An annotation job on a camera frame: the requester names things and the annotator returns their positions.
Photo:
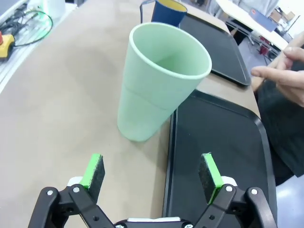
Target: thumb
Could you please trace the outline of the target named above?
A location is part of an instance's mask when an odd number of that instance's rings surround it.
[[[295,61],[299,60],[301,62],[304,62],[304,49],[300,47],[289,47],[284,50],[284,54],[289,59]]]

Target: beige tabletop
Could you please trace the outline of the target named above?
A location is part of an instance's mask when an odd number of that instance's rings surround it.
[[[24,61],[0,94],[0,227],[27,227],[39,192],[62,190],[101,153],[105,179],[98,205],[112,222],[161,216],[169,122],[146,142],[116,126],[122,70],[140,0],[88,0]],[[225,30],[198,9],[189,13]],[[144,20],[153,4],[144,6]],[[250,88],[209,75],[199,90],[258,114]],[[79,216],[66,227],[85,227]]]

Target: white desk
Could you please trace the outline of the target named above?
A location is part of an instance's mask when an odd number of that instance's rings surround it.
[[[220,6],[220,10],[217,13],[217,17],[225,12],[230,17],[242,22],[244,25],[248,26],[267,40],[269,40],[273,45],[277,46],[280,50],[284,50],[288,43],[279,34],[272,31],[269,32],[263,26],[258,24],[246,11],[238,7],[236,4],[229,0],[215,0]]]

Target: mug handle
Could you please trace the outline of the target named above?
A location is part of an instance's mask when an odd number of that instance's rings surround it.
[[[140,10],[140,12],[141,12],[141,24],[142,24],[142,22],[143,22],[143,5],[145,5],[145,4],[149,4],[149,3],[152,3],[152,2],[155,2],[155,0],[146,0],[146,1],[143,1],[142,3],[141,3],[141,5],[139,6],[139,10]]]

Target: cup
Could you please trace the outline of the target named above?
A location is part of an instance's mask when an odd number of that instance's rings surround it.
[[[143,22],[143,4],[148,4],[154,0],[144,1],[140,6],[141,23]],[[161,22],[178,27],[181,20],[187,13],[187,8],[174,0],[156,0],[152,15],[152,22]]]
[[[149,139],[211,71],[207,50],[187,32],[144,23],[129,36],[117,125],[132,141]]]

